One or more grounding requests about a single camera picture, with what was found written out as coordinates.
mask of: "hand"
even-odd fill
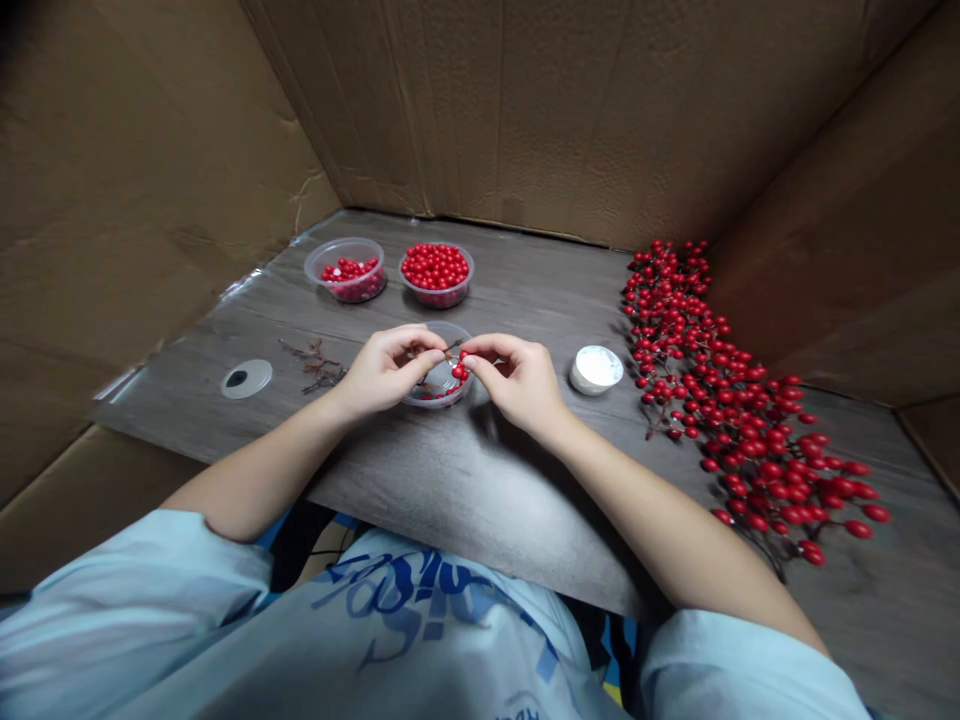
[[[553,370],[550,352],[513,335],[478,335],[461,346],[472,370],[506,418],[538,439],[570,415]],[[492,364],[497,360],[503,362]]]
[[[409,360],[407,353],[416,345],[427,350]],[[343,380],[321,399],[335,403],[351,421],[391,408],[443,360],[444,349],[443,338],[426,325],[375,332]]]

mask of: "cardboard panel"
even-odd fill
[[[734,340],[899,406],[960,391],[960,5],[911,36],[716,244]]]
[[[897,416],[960,501],[960,395],[911,405],[898,410]]]
[[[936,3],[245,0],[347,205],[712,238]]]
[[[98,426],[0,511],[0,592],[29,590],[205,466]]]
[[[98,387],[339,207],[239,4],[39,4],[10,38],[0,507]]]

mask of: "light blue sleeve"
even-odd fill
[[[4,717],[109,712],[179,667],[266,594],[271,557],[155,510],[36,587],[0,623]]]
[[[869,720],[847,674],[799,640],[701,610],[674,615],[641,673],[651,720]]]

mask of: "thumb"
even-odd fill
[[[400,368],[397,375],[403,379],[405,385],[413,387],[420,382],[420,378],[433,370],[441,360],[443,360],[442,350],[427,350]]]
[[[487,392],[490,393],[490,397],[494,399],[496,399],[496,395],[499,394],[503,384],[507,382],[507,379],[500,374],[499,370],[478,355],[467,355],[463,359],[463,366],[467,370],[473,371],[473,374],[480,379]]]

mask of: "cup of red berries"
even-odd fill
[[[387,284],[383,248],[366,238],[339,238],[307,255],[303,272],[340,302],[375,298]]]
[[[423,243],[407,248],[400,277],[421,304],[443,310],[467,296],[473,267],[473,258],[462,247]]]
[[[443,338],[447,345],[446,357],[414,386],[403,402],[427,410],[439,410],[462,398],[473,382],[473,373],[463,366],[467,353],[460,349],[471,335],[459,325],[442,320],[430,321],[426,326]],[[425,350],[411,348],[409,356],[412,359]]]

